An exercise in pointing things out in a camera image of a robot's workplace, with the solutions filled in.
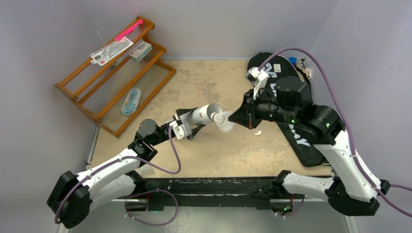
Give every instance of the package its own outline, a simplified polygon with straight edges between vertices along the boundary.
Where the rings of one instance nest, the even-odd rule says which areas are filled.
[[[142,41],[138,46],[133,49],[129,56],[133,60],[140,62],[150,51],[152,50],[152,45]]]
[[[118,41],[113,41],[104,48],[92,53],[90,55],[90,57],[92,58],[90,62],[93,64],[99,64],[100,66],[103,66],[108,61],[112,60],[114,57],[116,57],[132,45],[133,41],[129,40],[126,37],[123,37],[123,39]]]

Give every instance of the wooden rack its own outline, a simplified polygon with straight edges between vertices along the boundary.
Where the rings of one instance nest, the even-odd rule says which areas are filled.
[[[121,32],[136,24],[140,19],[143,20],[143,24],[137,26],[133,33],[126,36],[134,42],[131,48],[104,66],[92,64],[90,66],[92,69],[87,68],[92,60],[89,57],[55,85],[87,118],[115,137],[120,136],[176,72],[172,66],[160,60],[166,49],[148,36],[148,32],[155,28],[152,21],[138,16]],[[140,41],[150,43],[152,51],[140,62],[130,60],[127,56],[128,52]],[[122,56],[123,59],[113,66],[115,61]],[[136,111],[130,116],[125,116],[120,108],[132,88],[141,89],[142,96]]]

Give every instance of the white cylinder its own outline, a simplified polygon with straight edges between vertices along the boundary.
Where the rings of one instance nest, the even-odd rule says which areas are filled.
[[[199,107],[191,114],[190,121],[196,125],[206,125],[213,122],[212,114],[221,113],[223,110],[217,103],[211,103],[203,107]]]

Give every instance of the orange wooden frame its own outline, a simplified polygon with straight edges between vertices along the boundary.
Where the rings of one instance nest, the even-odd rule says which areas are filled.
[[[93,82],[95,82],[109,67],[111,67],[116,60],[118,60],[121,56],[123,56],[127,50],[110,60],[106,63],[106,65],[102,66],[99,71],[97,71],[92,77],[85,82],[78,88],[76,91],[71,92],[65,86],[72,81],[78,74],[80,74],[87,66],[90,65],[90,61],[92,60],[90,57],[83,62],[79,67],[77,67],[72,73],[70,73],[66,78],[64,78],[61,82],[56,83],[56,87],[72,102],[76,107],[92,122],[100,126],[101,128],[108,131],[115,137],[119,137],[120,134],[127,128],[127,126],[137,117],[137,115],[149,104],[149,102],[153,99],[153,97],[161,90],[161,88],[169,81],[169,79],[175,74],[176,70],[172,66],[164,63],[160,60],[160,57],[166,52],[166,48],[161,46],[158,43],[152,41],[149,36],[148,32],[155,28],[155,24],[141,16],[137,16],[136,19],[127,25],[120,33],[130,28],[132,25],[136,24],[137,21],[140,19],[143,20],[143,24],[145,26],[144,30],[136,37],[131,39],[134,43],[138,42],[139,40],[146,41],[152,45],[152,49],[155,50],[157,53],[156,55],[146,64],[146,66],[135,76],[131,79],[129,83],[126,84],[110,101],[109,103],[100,111],[100,112],[92,112],[91,110],[85,108],[83,106],[84,102],[90,98],[106,81],[108,81],[126,62],[130,59],[129,56],[125,57],[119,64],[117,64],[106,76],[100,79],[87,93],[85,93],[80,99],[79,96],[88,88],[90,87]],[[116,38],[113,37],[106,45],[110,44]],[[148,95],[146,99],[138,106],[136,111],[130,115],[126,121],[118,128],[118,129],[111,129],[108,126],[102,123],[102,117],[104,116],[107,111],[115,105],[115,103],[124,95],[126,94],[127,90],[132,87],[143,75],[146,73],[150,67],[153,65],[159,66],[165,70],[168,70],[169,73],[160,84]]]

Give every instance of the blue item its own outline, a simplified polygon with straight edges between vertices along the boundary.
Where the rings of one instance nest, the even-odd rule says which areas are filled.
[[[297,59],[296,57],[289,57],[289,61],[292,63],[292,65],[296,65],[297,64]]]
[[[135,88],[130,90],[129,94],[127,94],[126,99],[124,100],[123,106],[121,107],[121,113],[123,113],[126,116],[129,116],[132,113],[134,113],[139,104],[140,96],[140,89]]]

